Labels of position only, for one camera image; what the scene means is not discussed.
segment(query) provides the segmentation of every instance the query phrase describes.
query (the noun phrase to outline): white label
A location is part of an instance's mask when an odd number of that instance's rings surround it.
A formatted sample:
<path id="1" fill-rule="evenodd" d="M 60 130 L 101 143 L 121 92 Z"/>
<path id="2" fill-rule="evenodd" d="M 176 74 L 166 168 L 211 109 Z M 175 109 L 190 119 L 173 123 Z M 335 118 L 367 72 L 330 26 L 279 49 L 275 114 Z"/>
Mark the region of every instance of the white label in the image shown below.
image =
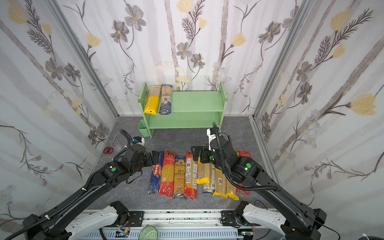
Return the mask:
<path id="1" fill-rule="evenodd" d="M 197 189 L 197 162 L 194 162 L 193 164 L 193 188 Z"/>
<path id="2" fill-rule="evenodd" d="M 191 158 L 187 158 L 187 169 L 185 171 L 185 183 L 191 183 Z"/>
<path id="3" fill-rule="evenodd" d="M 216 169 L 213 167 L 212 168 L 212 179 L 211 179 L 211 184 L 212 184 L 212 190 L 216 189 Z"/>

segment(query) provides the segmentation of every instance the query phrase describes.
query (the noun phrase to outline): wall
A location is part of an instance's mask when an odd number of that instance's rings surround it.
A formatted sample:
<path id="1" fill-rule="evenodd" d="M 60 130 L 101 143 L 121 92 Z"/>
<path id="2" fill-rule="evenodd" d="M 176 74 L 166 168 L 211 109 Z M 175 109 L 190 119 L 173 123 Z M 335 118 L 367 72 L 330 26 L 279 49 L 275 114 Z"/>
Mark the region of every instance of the wall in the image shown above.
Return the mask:
<path id="1" fill-rule="evenodd" d="M 0 3 L 0 233 L 85 182 L 114 117 L 44 1 Z"/>
<path id="2" fill-rule="evenodd" d="M 251 114 L 301 1 L 58 0 L 120 114 L 140 114 L 142 83 L 228 92 Z"/>
<path id="3" fill-rule="evenodd" d="M 342 239 L 384 233 L 383 21 L 382 1 L 315 1 L 257 115 L 283 186 Z"/>

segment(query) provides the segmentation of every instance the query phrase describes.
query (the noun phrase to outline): spaghetti package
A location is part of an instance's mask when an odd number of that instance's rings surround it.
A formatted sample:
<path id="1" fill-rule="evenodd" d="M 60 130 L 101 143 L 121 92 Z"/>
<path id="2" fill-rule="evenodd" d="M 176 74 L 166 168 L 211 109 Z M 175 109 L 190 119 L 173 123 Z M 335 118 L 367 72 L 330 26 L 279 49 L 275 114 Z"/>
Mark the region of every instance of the spaghetti package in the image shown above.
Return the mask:
<path id="1" fill-rule="evenodd" d="M 239 200 L 239 197 L 236 195 L 236 187 L 233 186 L 228 179 L 225 179 L 227 181 L 227 190 L 226 190 L 226 196 L 232 198 L 233 200 Z"/>
<path id="2" fill-rule="evenodd" d="M 173 198 L 185 198 L 185 156 L 176 155 Z"/>
<path id="3" fill-rule="evenodd" d="M 147 103 L 145 104 L 144 113 L 157 115 L 157 109 L 159 108 L 160 101 L 160 85 L 149 86 Z"/>
<path id="4" fill-rule="evenodd" d="M 175 173 L 175 152 L 165 151 L 159 194 L 172 197 Z"/>
<path id="5" fill-rule="evenodd" d="M 227 198 L 225 195 L 227 192 L 227 181 L 221 170 L 215 169 L 216 172 L 216 188 L 213 196 L 219 196 L 223 198 Z"/>
<path id="6" fill-rule="evenodd" d="M 149 181 L 149 194 L 159 194 L 161 171 L 163 168 L 164 152 L 159 153 L 159 163 L 152 166 L 151 180 Z"/>
<path id="7" fill-rule="evenodd" d="M 246 156 L 246 157 L 251 157 L 252 156 L 252 154 L 250 152 L 241 151 L 241 150 L 239 150 L 238 155 L 239 156 Z M 242 194 L 245 194 L 245 195 L 249 196 L 249 191 L 240 190 L 238 188 L 236 188 L 236 191 L 237 192 L 241 192 Z"/>
<path id="8" fill-rule="evenodd" d="M 212 177 L 212 164 L 201 163 L 201 157 L 197 160 L 197 184 L 209 184 Z"/>
<path id="9" fill-rule="evenodd" d="M 203 185 L 203 193 L 213 194 L 216 188 L 216 180 L 215 180 L 216 168 L 213 166 L 212 163 L 210 163 L 210 167 L 211 167 L 211 177 L 209 179 L 209 183 L 206 183 Z"/>
<path id="10" fill-rule="evenodd" d="M 172 85 L 169 84 L 161 84 L 161 105 L 159 113 L 161 115 L 170 114 L 170 106 L 171 106 L 171 98 L 172 98 Z"/>
<path id="11" fill-rule="evenodd" d="M 193 160 L 192 153 L 185 154 L 185 195 L 192 199 L 197 199 L 197 162 Z"/>

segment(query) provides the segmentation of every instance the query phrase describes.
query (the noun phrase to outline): blue pasta package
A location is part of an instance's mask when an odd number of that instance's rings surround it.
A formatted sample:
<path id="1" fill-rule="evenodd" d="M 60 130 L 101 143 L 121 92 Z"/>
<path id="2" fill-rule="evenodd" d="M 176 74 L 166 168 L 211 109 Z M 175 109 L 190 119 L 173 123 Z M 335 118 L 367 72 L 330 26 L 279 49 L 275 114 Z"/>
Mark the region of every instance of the blue pasta package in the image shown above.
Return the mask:
<path id="1" fill-rule="evenodd" d="M 163 170 L 164 151 L 159 152 L 159 163 L 152 166 L 151 180 L 149 181 L 149 194 L 159 194 L 161 172 Z"/>

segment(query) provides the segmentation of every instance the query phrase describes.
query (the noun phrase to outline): green bowl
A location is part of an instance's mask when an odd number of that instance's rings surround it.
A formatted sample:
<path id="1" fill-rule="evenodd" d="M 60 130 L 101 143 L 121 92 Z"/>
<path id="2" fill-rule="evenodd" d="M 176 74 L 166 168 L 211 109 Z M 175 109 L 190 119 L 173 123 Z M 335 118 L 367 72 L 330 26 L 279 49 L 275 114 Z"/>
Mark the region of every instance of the green bowl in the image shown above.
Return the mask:
<path id="1" fill-rule="evenodd" d="M 157 238 L 158 233 L 154 226 L 144 227 L 139 234 L 139 240 L 157 240 Z"/>

